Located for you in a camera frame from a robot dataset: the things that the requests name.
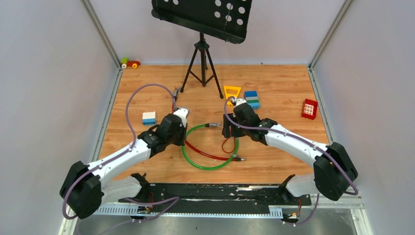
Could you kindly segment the green cable lock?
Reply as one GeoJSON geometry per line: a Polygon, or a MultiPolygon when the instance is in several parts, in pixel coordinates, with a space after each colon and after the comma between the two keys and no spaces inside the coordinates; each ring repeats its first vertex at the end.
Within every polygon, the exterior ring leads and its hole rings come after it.
{"type": "MultiPolygon", "coordinates": [[[[196,129],[199,129],[199,128],[202,128],[202,127],[205,127],[205,128],[208,128],[208,127],[210,127],[210,126],[214,126],[214,127],[218,127],[219,126],[219,124],[218,123],[206,123],[206,124],[201,124],[201,125],[197,125],[197,126],[195,126],[195,127],[193,127],[193,128],[191,128],[190,130],[188,130],[188,132],[186,133],[186,136],[188,136],[191,132],[193,132],[194,130],[196,130],[196,129]]],[[[239,140],[238,140],[238,138],[236,138],[236,140],[238,141],[238,144],[237,144],[237,150],[238,150],[238,148],[239,148],[239,140]]],[[[205,166],[200,166],[200,165],[198,165],[198,164],[196,164],[196,163],[194,163],[188,156],[187,156],[187,154],[186,154],[186,151],[185,151],[185,147],[184,146],[182,146],[181,147],[181,150],[182,150],[182,154],[183,154],[183,156],[184,156],[184,158],[186,159],[186,161],[190,164],[190,165],[192,165],[192,166],[194,166],[194,167],[196,167],[196,168],[198,168],[198,169],[202,169],[202,170],[216,170],[216,169],[220,169],[220,168],[222,168],[222,167],[224,167],[224,166],[226,166],[227,164],[229,164],[231,161],[232,161],[232,155],[231,155],[231,157],[229,158],[229,160],[228,161],[226,161],[226,162],[224,162],[224,163],[222,163],[222,164],[220,164],[220,165],[217,165],[217,166],[211,166],[211,167],[205,167],[205,166]]]]}

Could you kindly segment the red padlock with thin cable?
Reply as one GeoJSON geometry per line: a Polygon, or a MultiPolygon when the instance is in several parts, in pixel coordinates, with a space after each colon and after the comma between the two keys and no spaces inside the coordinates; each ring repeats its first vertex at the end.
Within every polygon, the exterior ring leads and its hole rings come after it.
{"type": "Polygon", "coordinates": [[[231,154],[236,150],[236,138],[232,138],[232,146],[227,148],[226,144],[230,140],[230,138],[226,138],[221,145],[221,149],[224,153],[231,154]]]}

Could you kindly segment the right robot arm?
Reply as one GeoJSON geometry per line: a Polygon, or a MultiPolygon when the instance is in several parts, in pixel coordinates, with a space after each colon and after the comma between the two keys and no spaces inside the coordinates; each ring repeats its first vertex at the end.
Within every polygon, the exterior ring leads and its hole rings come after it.
{"type": "Polygon", "coordinates": [[[225,138],[248,136],[255,142],[283,150],[313,168],[313,173],[290,175],[280,185],[279,197],[283,203],[290,205],[307,194],[320,193],[332,201],[339,200],[343,194],[358,195],[354,183],[358,171],[343,145],[312,141],[272,119],[260,119],[242,98],[232,96],[228,101],[234,109],[224,113],[222,134],[225,138]]]}

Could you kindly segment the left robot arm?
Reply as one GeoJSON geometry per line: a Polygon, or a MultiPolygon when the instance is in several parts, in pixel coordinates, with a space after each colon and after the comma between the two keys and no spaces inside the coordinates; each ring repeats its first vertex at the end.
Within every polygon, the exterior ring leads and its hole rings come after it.
{"type": "Polygon", "coordinates": [[[166,115],[159,125],[135,136],[134,140],[104,159],[84,164],[75,162],[59,191],[64,207],[69,206],[80,219],[92,215],[110,202],[134,198],[145,202],[150,196],[148,182],[138,173],[121,180],[114,177],[131,166],[146,161],[167,146],[183,146],[189,110],[179,108],[166,115]]]}

